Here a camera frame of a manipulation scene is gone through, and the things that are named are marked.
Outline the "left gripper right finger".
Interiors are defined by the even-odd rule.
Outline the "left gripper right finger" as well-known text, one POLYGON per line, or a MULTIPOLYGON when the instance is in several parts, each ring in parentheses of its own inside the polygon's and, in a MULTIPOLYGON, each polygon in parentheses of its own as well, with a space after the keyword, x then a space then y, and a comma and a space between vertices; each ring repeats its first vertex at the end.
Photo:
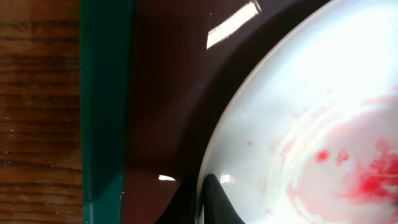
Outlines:
POLYGON ((203 180, 199 208, 203 209, 204 224, 244 224, 214 174, 203 180))

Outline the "light blue plate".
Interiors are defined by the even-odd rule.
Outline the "light blue plate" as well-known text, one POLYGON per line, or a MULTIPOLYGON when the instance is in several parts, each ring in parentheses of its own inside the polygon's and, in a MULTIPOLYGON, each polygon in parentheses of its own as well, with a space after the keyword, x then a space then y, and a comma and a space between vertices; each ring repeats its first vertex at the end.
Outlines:
POLYGON ((226 107, 198 183, 244 223, 397 222, 397 1, 330 1, 226 107))

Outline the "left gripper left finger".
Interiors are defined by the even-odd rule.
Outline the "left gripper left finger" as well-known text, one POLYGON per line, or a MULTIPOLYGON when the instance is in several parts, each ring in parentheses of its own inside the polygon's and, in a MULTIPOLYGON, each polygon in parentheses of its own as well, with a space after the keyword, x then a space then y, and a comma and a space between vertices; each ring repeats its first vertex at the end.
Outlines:
POLYGON ((194 224, 196 187, 196 178, 193 176, 185 178, 155 224, 194 224))

